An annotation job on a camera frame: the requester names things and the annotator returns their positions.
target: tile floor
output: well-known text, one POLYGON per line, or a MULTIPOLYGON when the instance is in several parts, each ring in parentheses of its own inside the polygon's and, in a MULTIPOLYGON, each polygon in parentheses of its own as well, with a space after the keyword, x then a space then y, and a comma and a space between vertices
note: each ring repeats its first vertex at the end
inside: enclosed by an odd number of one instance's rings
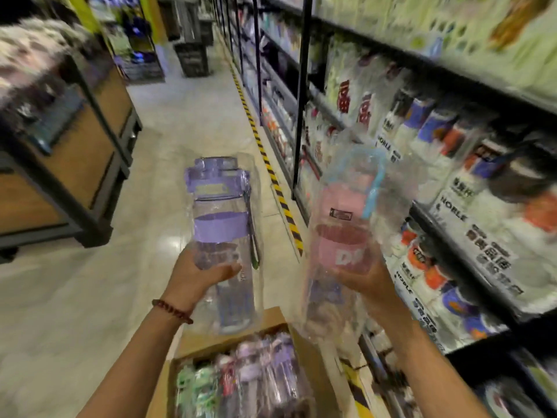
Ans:
MULTIPOLYGON (((191 239, 182 173, 196 152, 254 156, 262 183, 264 305, 290 307, 289 279, 299 260, 223 53, 212 49, 213 73, 198 79, 180 77, 177 60, 167 57, 166 83, 129 88, 144 128, 110 242, 88 250, 73 239, 27 246, 0 266, 0 418, 75 417, 191 239)), ((261 139, 273 157, 262 130, 261 139)), ((290 207, 303 227, 295 203, 290 207)))

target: striped floor tape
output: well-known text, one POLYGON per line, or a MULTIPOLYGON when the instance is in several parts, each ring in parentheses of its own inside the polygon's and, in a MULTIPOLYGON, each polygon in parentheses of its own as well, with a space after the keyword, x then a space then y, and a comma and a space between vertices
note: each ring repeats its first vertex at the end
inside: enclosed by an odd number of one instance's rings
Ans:
POLYGON ((286 199, 284 198, 284 194, 282 193, 282 189, 279 185, 279 181, 275 175, 275 171, 271 167, 271 162, 269 161, 269 157, 265 152, 265 148, 263 148, 263 144, 261 143, 261 138, 259 137, 259 132, 257 131, 257 126, 255 125, 255 120, 252 117, 249 107, 247 106, 246 99, 244 98, 242 86, 238 82, 238 78, 236 77, 236 72, 232 66, 232 63, 228 59, 228 56, 225 53, 226 62, 230 67, 230 71, 232 72, 232 77, 234 78, 234 84, 236 85, 236 89, 238 90, 238 94, 240 95, 240 99, 242 100, 242 105, 244 107, 244 111, 246 112, 247 119, 249 121, 249 125, 251 126, 251 130, 254 133, 255 141, 257 142, 257 146, 259 147, 259 152, 261 153, 261 157, 263 157, 263 161, 265 162, 265 166, 267 167, 267 171, 269 176, 271 177, 271 182, 273 183, 273 189, 275 189, 276 195, 278 197, 278 202, 282 208, 282 212, 286 217, 286 221, 288 222, 288 226, 290 228, 290 233, 292 233, 292 237, 294 238, 294 243, 296 244, 296 248, 300 253, 300 256, 303 255, 303 243, 302 237, 300 235, 300 231, 298 230, 296 223, 294 222, 294 218, 292 217, 292 213, 290 212, 290 208, 288 203, 286 203, 286 199))
POLYGON ((369 405, 366 400, 366 395, 364 394, 364 388, 361 384, 358 371, 353 369, 350 362, 346 359, 340 358, 340 362, 343 365, 344 374, 346 376, 346 380, 348 380, 348 386, 350 387, 350 391, 352 392, 352 396, 356 402, 358 416, 360 418, 373 418, 373 414, 369 409, 369 405))

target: cardboard box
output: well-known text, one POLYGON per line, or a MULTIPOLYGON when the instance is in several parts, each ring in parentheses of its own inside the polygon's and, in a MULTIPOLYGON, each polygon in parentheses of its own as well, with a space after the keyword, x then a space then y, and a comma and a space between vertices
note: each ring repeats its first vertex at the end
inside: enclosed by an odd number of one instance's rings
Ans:
POLYGON ((263 312, 261 326, 256 331, 245 331, 233 336, 200 336, 184 331, 175 358, 164 365, 147 418, 174 418, 178 365, 185 358, 192 359, 194 363, 213 359, 219 353, 226 353, 242 341, 248 340, 254 333, 264 336, 279 331, 287 331, 292 336, 298 362, 303 367, 315 396, 317 417, 340 417, 337 397, 319 349, 286 323, 280 308, 275 307, 263 312))

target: person's left hand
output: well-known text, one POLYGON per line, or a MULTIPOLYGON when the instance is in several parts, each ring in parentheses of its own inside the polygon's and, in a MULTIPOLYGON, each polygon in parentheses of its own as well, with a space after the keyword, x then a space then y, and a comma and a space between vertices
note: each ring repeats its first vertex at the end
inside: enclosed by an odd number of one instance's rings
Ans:
POLYGON ((200 270, 193 262, 193 251, 184 249, 172 270, 170 281, 161 299, 183 312, 191 313, 207 289, 237 275, 242 266, 237 262, 220 264, 200 270))

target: red bracelet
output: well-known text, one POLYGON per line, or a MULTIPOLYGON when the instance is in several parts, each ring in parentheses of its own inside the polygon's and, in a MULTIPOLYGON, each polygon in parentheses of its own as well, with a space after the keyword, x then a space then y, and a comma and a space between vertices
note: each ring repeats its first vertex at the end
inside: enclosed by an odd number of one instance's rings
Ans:
POLYGON ((154 307, 159 307, 164 309, 167 313, 172 314, 180 321, 185 322, 186 324, 193 324, 193 320, 189 317, 190 314, 184 311, 180 311, 179 309, 174 308, 171 304, 164 302, 162 299, 153 299, 152 302, 154 307))

